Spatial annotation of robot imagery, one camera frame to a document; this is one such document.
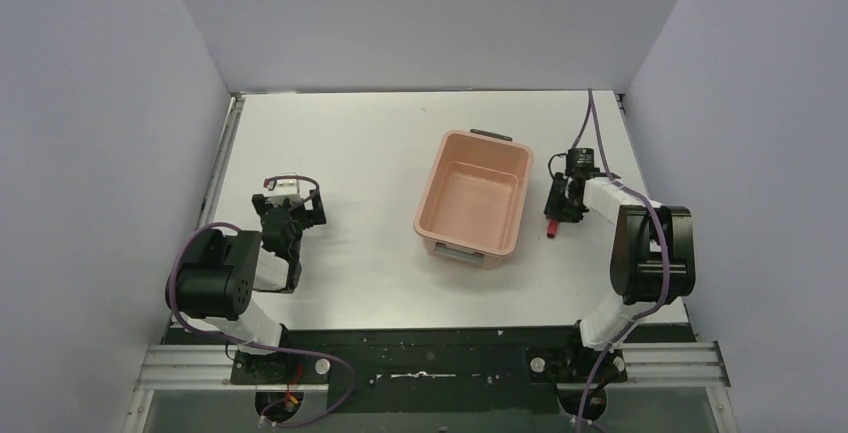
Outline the red handled screwdriver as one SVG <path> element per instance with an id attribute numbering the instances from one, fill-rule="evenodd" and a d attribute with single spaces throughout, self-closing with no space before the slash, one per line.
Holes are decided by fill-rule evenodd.
<path id="1" fill-rule="evenodd" d="M 546 236 L 549 239 L 553 239 L 556 237 L 558 231 L 559 222 L 555 219 L 551 219 L 548 221 Z"/>

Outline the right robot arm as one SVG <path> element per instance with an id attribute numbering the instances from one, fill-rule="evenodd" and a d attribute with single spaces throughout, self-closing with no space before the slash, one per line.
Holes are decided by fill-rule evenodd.
<path id="1" fill-rule="evenodd" d="M 591 211 L 601 214 L 615 229 L 612 291 L 577 322 L 576 339 L 549 356 L 545 371 L 559 382 L 614 381 L 624 370 L 616 348 L 649 315 L 694 289 L 692 215 L 631 191 L 596 166 L 591 148 L 571 148 L 561 156 L 563 171 L 549 173 L 546 235 L 555 238 L 560 225 L 579 223 Z"/>

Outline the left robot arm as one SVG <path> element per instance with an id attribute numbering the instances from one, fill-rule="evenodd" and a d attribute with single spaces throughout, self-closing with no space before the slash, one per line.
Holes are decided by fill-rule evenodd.
<path id="1" fill-rule="evenodd" d="M 291 294 L 302 274 L 306 230 L 327 222 L 320 191 L 259 193 L 251 198 L 257 230 L 216 222 L 194 233 L 165 287 L 167 306 L 187 330 L 186 321 L 214 326 L 205 333 L 235 344 L 249 355 L 290 354 L 286 327 L 252 298 L 255 292 Z"/>

